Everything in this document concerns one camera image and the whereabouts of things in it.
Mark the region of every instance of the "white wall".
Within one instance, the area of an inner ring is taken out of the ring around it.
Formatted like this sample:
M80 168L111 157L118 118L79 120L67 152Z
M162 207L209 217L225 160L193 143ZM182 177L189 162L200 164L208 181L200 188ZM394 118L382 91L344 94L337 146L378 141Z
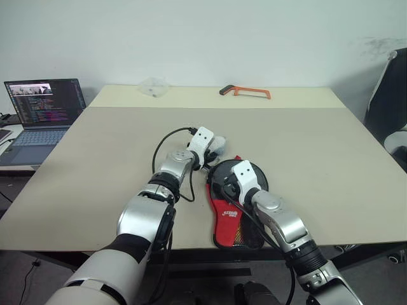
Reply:
M330 86L362 117L390 50L407 45L406 0L0 1L0 81ZM5 88L0 111L11 112Z

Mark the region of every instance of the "black chair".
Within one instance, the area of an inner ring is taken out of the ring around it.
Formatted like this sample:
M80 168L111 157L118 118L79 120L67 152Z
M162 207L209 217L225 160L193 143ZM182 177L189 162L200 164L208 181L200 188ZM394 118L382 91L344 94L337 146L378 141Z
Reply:
M366 110L364 124L407 172L407 48L390 53ZM392 142L391 150L386 140Z

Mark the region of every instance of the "table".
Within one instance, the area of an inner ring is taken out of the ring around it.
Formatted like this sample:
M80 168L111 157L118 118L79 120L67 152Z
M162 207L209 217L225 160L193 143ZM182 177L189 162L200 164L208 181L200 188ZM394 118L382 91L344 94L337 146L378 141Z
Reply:
M180 126L224 135L224 157L260 166L319 245L407 240L406 174L329 88L269 88L271 100L218 90L173 87L153 98L135 86L105 86L1 219L0 249L110 243L123 207L151 176L155 146ZM188 139L169 139L157 163ZM176 250L214 248L205 176L193 179L197 200L176 205Z

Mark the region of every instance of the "touchpad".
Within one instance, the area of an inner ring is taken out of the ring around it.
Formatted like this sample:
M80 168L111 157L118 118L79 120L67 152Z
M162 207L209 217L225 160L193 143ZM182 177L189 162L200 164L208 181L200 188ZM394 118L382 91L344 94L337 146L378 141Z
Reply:
M42 164L53 148L54 146L25 147L16 154L11 163Z

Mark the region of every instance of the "laptop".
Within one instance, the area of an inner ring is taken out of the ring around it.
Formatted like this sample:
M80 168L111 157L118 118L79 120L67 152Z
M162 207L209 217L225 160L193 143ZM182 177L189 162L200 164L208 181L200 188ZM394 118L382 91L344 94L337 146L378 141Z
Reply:
M24 128L0 165L40 165L86 107L77 79L5 81Z

